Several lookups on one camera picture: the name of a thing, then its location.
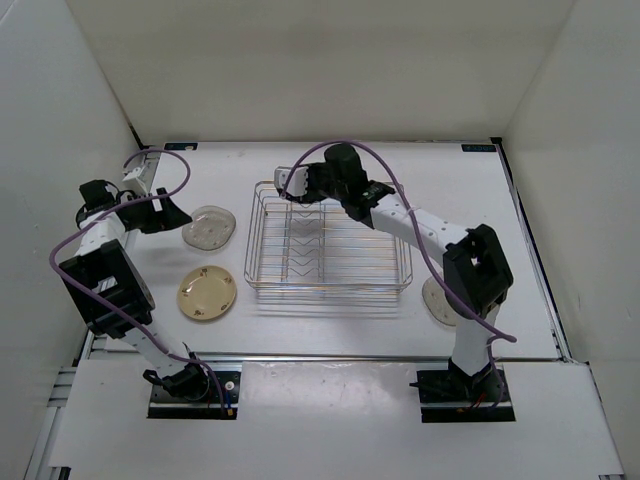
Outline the clear glass plate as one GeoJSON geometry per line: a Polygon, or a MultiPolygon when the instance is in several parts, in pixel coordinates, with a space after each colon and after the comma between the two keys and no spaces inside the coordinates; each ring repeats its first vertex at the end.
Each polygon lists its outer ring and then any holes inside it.
{"type": "Polygon", "coordinates": [[[225,246],[236,229],[236,218],[227,209],[205,205],[191,214],[192,221],[182,227],[183,241],[202,251],[225,246]]]}
{"type": "Polygon", "coordinates": [[[423,302],[435,321],[446,327],[457,325],[457,313],[446,299],[446,295],[434,277],[428,278],[422,286],[423,302]]]}

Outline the cream floral plate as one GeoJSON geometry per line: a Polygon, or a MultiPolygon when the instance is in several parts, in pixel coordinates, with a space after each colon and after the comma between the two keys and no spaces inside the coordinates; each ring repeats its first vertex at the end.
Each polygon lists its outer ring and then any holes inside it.
{"type": "Polygon", "coordinates": [[[237,284],[226,269],[207,265],[189,272],[178,287],[180,311],[196,322],[208,322],[225,315],[237,298],[237,284]]]}

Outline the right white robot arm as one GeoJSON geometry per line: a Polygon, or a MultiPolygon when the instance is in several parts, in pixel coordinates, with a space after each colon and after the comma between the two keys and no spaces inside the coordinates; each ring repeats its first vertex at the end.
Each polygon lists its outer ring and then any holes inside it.
{"type": "Polygon", "coordinates": [[[486,224],[462,227],[412,205],[391,167],[360,142],[329,141],[318,147],[323,161],[299,158],[275,174],[281,197],[299,204],[335,200],[352,220],[420,252],[457,318],[448,361],[450,390],[460,399],[476,397],[486,380],[499,376],[493,342],[516,340],[495,325],[514,282],[495,230],[486,224]]]}

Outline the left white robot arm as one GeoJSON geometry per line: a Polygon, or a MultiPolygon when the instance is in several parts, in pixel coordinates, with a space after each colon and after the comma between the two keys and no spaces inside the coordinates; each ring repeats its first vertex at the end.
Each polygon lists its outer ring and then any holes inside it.
{"type": "Polygon", "coordinates": [[[170,396],[202,401],[213,389],[206,369],[182,342],[153,321],[155,302],[123,246],[127,233],[153,234],[189,224],[192,218],[167,197],[156,209],[152,202],[124,200],[113,184],[92,180],[79,187],[84,204],[76,215],[83,231],[80,247],[58,268],[65,287],[91,332],[121,340],[140,353],[152,367],[143,377],[170,396]]]}

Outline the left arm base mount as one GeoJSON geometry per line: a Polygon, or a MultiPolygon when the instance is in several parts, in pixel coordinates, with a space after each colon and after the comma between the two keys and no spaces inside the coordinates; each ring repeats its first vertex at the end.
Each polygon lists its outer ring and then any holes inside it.
{"type": "Polygon", "coordinates": [[[240,370],[216,371],[222,393],[213,380],[197,380],[195,392],[172,395],[162,385],[160,377],[151,369],[143,378],[152,385],[147,417],[149,419],[175,420],[236,420],[241,392],[240,370]]]}

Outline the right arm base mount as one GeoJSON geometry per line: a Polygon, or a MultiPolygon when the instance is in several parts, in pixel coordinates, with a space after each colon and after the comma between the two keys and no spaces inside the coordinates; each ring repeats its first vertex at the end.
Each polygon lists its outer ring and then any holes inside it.
{"type": "Polygon", "coordinates": [[[410,383],[418,390],[423,423],[505,423],[516,415],[503,370],[491,370],[467,389],[448,370],[418,370],[410,383]]]}

